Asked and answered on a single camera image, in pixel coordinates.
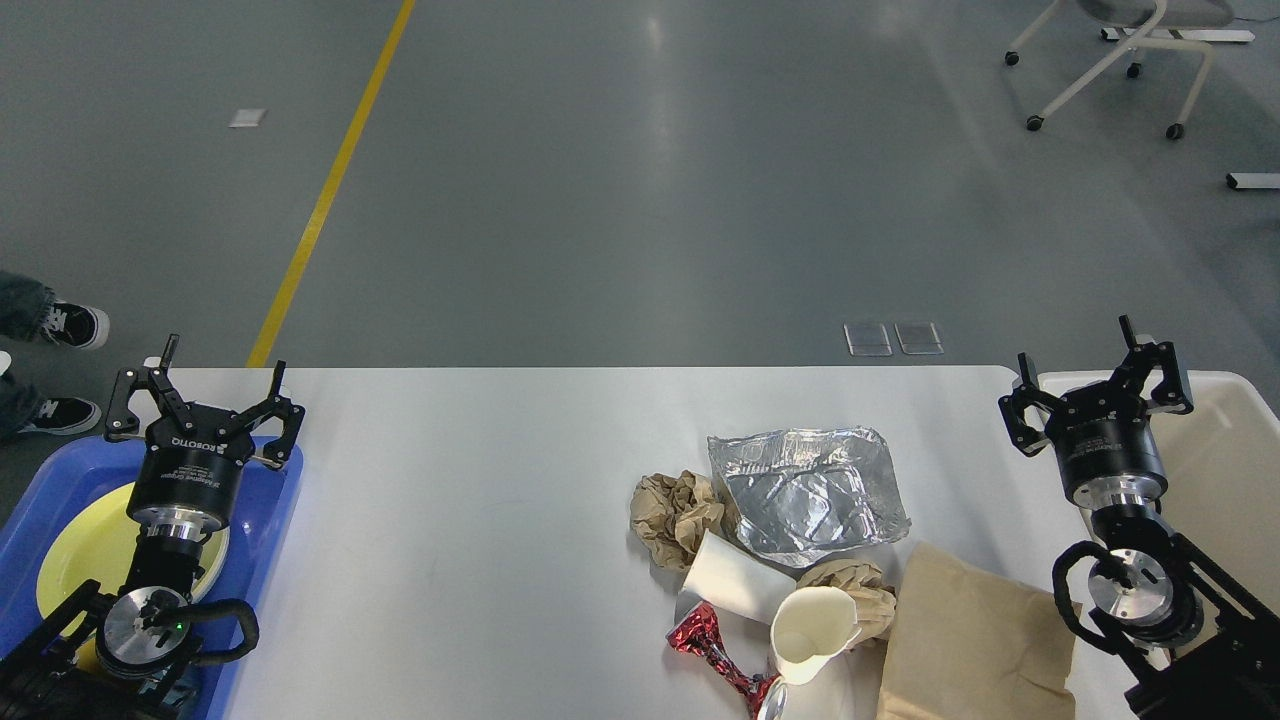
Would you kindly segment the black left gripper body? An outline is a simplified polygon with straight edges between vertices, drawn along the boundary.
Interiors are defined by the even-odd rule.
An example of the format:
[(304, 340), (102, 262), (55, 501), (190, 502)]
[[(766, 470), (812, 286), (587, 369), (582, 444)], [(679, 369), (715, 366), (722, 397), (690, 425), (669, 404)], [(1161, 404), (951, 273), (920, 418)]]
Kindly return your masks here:
[(183, 436), (184, 428), (174, 418), (150, 424), (125, 514), (143, 527), (198, 524), (200, 532), (212, 534), (229, 525), (256, 443), (251, 429), (219, 420), (192, 436)]

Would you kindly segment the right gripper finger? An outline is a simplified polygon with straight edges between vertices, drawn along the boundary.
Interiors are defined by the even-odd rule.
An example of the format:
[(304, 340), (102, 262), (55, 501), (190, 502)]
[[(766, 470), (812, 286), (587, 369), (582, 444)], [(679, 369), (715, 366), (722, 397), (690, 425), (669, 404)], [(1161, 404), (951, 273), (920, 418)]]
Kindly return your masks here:
[(1190, 382), (1174, 343), (1137, 333), (1128, 315), (1117, 322), (1126, 355), (1108, 378), (1108, 420), (1143, 424), (1153, 414), (1193, 413)]
[(1028, 411), (1034, 407), (1052, 416), (1061, 409), (1061, 398), (1041, 387), (1032, 357), (1018, 355), (1018, 378), (1009, 395), (998, 400), (998, 410), (1012, 446), (1025, 457), (1034, 457), (1050, 443), (1046, 430), (1028, 423)]

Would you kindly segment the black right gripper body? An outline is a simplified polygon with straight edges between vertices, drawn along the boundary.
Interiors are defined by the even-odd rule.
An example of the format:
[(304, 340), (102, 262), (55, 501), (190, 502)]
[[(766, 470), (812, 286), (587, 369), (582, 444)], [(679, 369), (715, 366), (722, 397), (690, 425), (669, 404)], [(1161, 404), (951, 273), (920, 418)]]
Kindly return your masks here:
[(1151, 432), (1151, 404), (1111, 386), (1083, 386), (1060, 397), (1044, 424), (1062, 492), (1079, 509), (1151, 503), (1169, 479)]

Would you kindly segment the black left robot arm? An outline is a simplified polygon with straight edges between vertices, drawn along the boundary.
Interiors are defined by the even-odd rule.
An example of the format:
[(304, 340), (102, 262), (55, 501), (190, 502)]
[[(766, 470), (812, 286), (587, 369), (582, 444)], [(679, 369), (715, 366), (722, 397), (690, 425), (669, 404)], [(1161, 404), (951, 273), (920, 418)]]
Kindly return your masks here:
[(251, 407), (184, 400), (169, 377), (178, 341), (155, 366), (122, 369), (111, 392), (105, 441), (146, 447), (125, 506), (138, 527), (128, 571), (114, 592), (82, 582), (5, 655), (5, 719), (178, 719), (188, 671), (259, 644), (250, 601), (198, 602), (195, 584), (205, 544), (232, 524), (244, 469), (283, 469), (305, 409), (282, 391), (284, 360)]

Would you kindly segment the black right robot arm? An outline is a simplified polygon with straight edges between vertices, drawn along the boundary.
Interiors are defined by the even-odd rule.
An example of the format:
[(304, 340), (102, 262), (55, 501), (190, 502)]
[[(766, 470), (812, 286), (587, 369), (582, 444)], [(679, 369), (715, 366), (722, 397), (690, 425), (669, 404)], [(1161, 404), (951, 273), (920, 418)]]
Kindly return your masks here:
[(1093, 532), (1055, 560), (1055, 607), (1078, 639), (1124, 662), (1138, 719), (1275, 719), (1277, 615), (1162, 514), (1151, 419), (1194, 410), (1188, 374), (1171, 342), (1117, 322), (1126, 354), (1108, 378), (1052, 395), (1020, 354), (998, 400), (1012, 446), (1052, 448), (1064, 497)]

